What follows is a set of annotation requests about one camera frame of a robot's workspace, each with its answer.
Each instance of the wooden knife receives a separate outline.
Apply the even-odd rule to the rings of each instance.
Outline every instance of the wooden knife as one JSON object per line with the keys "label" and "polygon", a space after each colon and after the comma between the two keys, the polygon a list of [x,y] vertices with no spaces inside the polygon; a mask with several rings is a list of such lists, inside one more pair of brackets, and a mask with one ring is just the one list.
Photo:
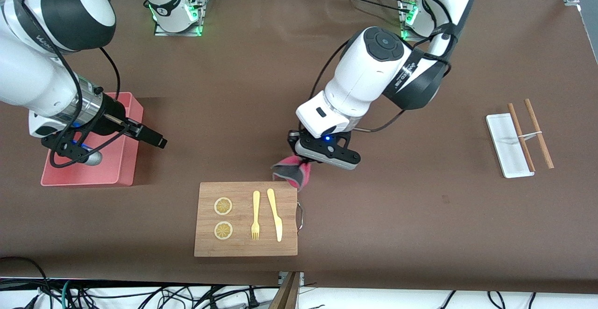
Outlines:
{"label": "wooden knife", "polygon": [[274,196],[274,190],[268,188],[268,200],[270,201],[270,207],[272,207],[272,215],[274,215],[274,225],[276,226],[276,240],[282,240],[282,219],[278,217],[276,212],[276,197]]}

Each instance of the white floor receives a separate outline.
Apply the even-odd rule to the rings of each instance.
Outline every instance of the white floor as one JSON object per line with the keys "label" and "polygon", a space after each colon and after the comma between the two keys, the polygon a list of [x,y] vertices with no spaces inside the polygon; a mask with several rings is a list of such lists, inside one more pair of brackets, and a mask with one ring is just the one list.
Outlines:
{"label": "white floor", "polygon": [[[241,286],[226,287],[220,292],[245,288]],[[143,288],[101,288],[92,289],[90,294],[101,296],[114,296],[152,292],[156,287]],[[209,287],[192,287],[192,294],[198,298]],[[259,302],[270,301],[274,298],[276,289],[256,290],[256,299]],[[314,309],[320,305],[322,309],[438,309],[442,306],[448,290],[383,290],[383,289],[356,289],[356,288],[311,288],[301,289],[299,295],[299,309]],[[15,309],[24,307],[37,292],[35,290],[17,290],[0,292],[0,309]],[[183,296],[189,296],[184,290]],[[504,292],[502,296],[507,309],[527,309],[530,293]],[[96,299],[99,309],[136,309],[145,300],[146,296],[137,296],[121,299]],[[154,309],[158,307],[160,296],[155,296],[145,307]],[[244,294],[235,294],[218,301],[219,309],[227,309],[241,303],[246,303]],[[191,303],[186,301],[186,308]],[[50,307],[48,297],[40,296],[35,309]],[[60,309],[60,303],[54,300],[54,308]],[[164,309],[183,309],[178,301],[169,301]],[[598,295],[584,294],[538,294],[532,309],[596,309],[598,308]],[[457,291],[450,301],[447,309],[495,309],[486,296],[486,292]]]}

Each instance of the pink container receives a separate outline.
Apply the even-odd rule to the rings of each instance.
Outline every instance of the pink container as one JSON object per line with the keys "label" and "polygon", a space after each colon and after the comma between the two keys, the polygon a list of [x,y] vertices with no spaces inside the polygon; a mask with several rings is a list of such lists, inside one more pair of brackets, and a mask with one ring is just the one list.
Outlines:
{"label": "pink container", "polygon": [[[107,95],[114,97],[114,93],[107,93]],[[131,93],[121,93],[118,96],[118,102],[124,105],[127,117],[141,122],[143,107],[133,98]],[[90,134],[84,143],[95,148],[112,136],[114,134],[108,136]],[[43,174],[41,175],[41,185],[69,187],[131,186],[133,185],[133,176],[135,176],[138,146],[138,141],[123,135],[100,151],[102,153],[102,162],[100,164],[88,166],[77,163],[62,169],[51,166],[50,151],[48,151]],[[57,164],[69,161],[68,158],[56,155]]]}

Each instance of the metal handle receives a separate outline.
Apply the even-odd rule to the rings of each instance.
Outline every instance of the metal handle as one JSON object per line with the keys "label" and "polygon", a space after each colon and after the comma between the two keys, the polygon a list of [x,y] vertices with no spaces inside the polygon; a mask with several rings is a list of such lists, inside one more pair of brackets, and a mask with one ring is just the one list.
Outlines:
{"label": "metal handle", "polygon": [[299,210],[301,211],[301,224],[299,224],[299,227],[297,228],[297,234],[299,234],[299,231],[303,228],[303,206],[301,206],[299,200],[297,200],[297,207],[299,207]]}

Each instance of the brown table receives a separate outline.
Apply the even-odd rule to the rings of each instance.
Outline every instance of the brown table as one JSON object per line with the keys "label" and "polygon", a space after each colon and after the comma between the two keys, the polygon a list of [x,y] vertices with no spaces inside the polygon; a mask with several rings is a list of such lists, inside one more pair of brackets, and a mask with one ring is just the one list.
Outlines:
{"label": "brown table", "polygon": [[[277,271],[301,270],[319,286],[598,289],[598,67],[576,8],[476,0],[432,104],[355,135],[356,170],[313,168],[299,194],[299,256],[202,259],[193,257],[199,183],[271,179],[325,60],[357,30],[392,28],[397,16],[352,0],[212,0],[205,36],[166,38],[152,36],[142,2],[112,0],[107,50],[167,148],[140,145],[132,187],[43,188],[46,149],[27,135],[26,110],[0,105],[0,254],[31,257],[50,277],[271,284]],[[99,51],[68,60],[113,88]],[[531,141],[538,173],[508,180],[484,117],[514,102],[531,131],[524,98],[556,169]],[[396,112],[382,98],[361,125]]]}

